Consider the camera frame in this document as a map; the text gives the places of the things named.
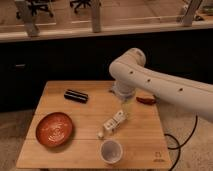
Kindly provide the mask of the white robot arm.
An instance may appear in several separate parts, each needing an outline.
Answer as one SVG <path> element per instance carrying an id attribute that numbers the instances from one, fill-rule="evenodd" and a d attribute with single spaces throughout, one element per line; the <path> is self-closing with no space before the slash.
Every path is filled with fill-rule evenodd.
<path id="1" fill-rule="evenodd" d="M 119 99 L 132 98 L 140 88 L 213 122 L 212 84 L 156 72 L 145 68 L 145 63 L 143 51 L 131 48 L 110 64 L 109 73 L 115 79 L 112 91 Z"/>

